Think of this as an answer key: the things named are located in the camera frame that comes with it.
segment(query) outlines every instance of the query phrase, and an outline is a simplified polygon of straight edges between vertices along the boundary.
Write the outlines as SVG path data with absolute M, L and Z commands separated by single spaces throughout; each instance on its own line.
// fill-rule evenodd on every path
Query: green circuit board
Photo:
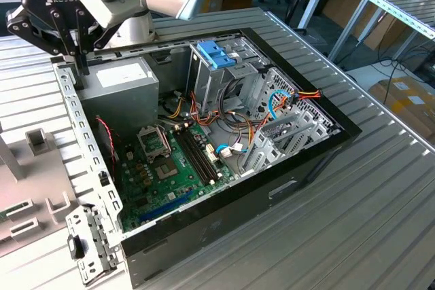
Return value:
M 202 144 L 208 144 L 200 126 L 193 125 L 189 131 Z M 166 136 L 171 155 L 157 157 L 153 162 L 146 160 L 137 137 L 117 149 L 120 161 L 116 166 L 115 184 L 124 205 L 120 217 L 125 232 L 234 180 L 228 167 L 220 160 L 210 161 L 215 171 L 220 173 L 220 178 L 213 185 L 204 185 L 173 134 L 168 132 Z M 150 145 L 157 148 L 158 140 L 151 138 Z M 129 151 L 133 153 L 132 160 L 127 158 Z

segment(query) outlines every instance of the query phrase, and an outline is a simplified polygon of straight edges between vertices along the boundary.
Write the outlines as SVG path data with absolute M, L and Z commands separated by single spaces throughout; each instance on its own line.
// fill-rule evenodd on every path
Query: metal workbench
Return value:
M 329 60 L 334 61 L 338 56 L 338 53 L 345 44 L 347 38 L 350 36 L 359 19 L 362 17 L 368 3 L 376 5 L 378 9 L 361 32 L 358 40 L 364 40 L 365 36 L 376 27 L 376 24 L 384 11 L 401 20 L 414 30 L 393 55 L 393 59 L 397 59 L 399 55 L 401 55 L 418 33 L 421 33 L 429 40 L 435 38 L 435 0 L 361 0 L 340 37 L 337 39 L 333 49 L 329 53 Z
M 156 21 L 163 39 L 251 27 L 363 130 L 306 189 L 163 272 L 147 289 L 425 289 L 435 277 L 434 149 L 259 9 Z M 48 55 L 0 39 L 4 139 L 53 132 L 82 202 L 93 192 Z M 0 259 L 5 289 L 81 289 L 65 229 Z M 97 289 L 129 289 L 117 270 Z

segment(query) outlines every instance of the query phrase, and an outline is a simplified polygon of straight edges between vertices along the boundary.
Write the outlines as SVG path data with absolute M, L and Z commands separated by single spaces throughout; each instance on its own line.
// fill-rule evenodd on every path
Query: red wire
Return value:
M 107 134 L 109 135 L 110 149 L 111 149 L 111 163 L 112 163 L 112 170 L 114 172 L 114 177 L 115 177 L 115 147 L 114 147 L 114 140 L 111 137 L 110 128 L 101 118 L 97 117 L 95 119 L 97 119 L 100 123 L 102 123 L 102 125 L 106 129 Z

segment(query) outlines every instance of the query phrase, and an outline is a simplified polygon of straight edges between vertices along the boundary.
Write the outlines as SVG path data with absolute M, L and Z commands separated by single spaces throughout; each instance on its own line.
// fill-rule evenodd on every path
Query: gray plastic part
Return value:
M 64 205 L 54 206 L 49 198 L 46 198 L 48 212 L 51 214 L 54 224 L 59 224 L 65 220 L 65 217 L 71 212 L 71 201 L 68 198 L 67 192 L 62 192 Z
M 46 134 L 40 128 L 26 132 L 26 140 L 34 156 L 38 156 L 50 150 Z
M 9 211 L 15 206 L 18 206 L 16 210 L 13 210 L 6 214 L 6 217 L 11 221 L 19 221 L 23 217 L 26 217 L 37 210 L 37 206 L 34 205 L 32 199 L 29 198 L 27 200 L 23 200 L 22 202 L 7 207 L 5 211 Z
M 3 170 L 8 170 L 9 175 L 15 179 L 15 182 L 26 176 L 12 151 L 0 135 L 0 169 L 2 168 Z
M 7 217 L 0 223 L 0 257 L 63 228 L 65 224 L 62 222 L 62 216 L 77 206 L 54 137 L 50 133 L 45 133 L 44 139 L 49 151 L 44 150 L 45 153 L 36 156 L 26 139 L 8 145 L 8 152 L 15 155 L 12 156 L 13 159 L 26 176 L 19 182 L 16 182 L 14 174 L 5 164 L 0 165 L 0 212 Z M 64 194 L 69 199 L 67 207 Z M 46 198 L 52 203 L 49 207 Z M 7 208 L 25 202 L 28 204 L 29 201 L 32 205 L 24 205 L 15 211 L 5 213 Z M 20 230 L 20 226 L 26 225 L 29 221 L 33 221 L 33 225 Z
M 12 239 L 14 239 L 16 242 L 20 242 L 21 240 L 25 240 L 30 236 L 40 233 L 41 230 L 42 228 L 38 222 L 38 219 L 34 217 L 30 220 L 14 225 L 12 228 L 10 228 L 10 234 Z

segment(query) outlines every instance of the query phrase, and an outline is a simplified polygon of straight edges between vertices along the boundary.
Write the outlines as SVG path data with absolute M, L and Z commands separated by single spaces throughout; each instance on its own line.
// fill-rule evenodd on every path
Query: metal bracket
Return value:
M 88 286 L 116 269 L 119 260 L 109 248 L 101 215 L 95 206 L 79 206 L 67 218 L 68 247 L 84 285 Z

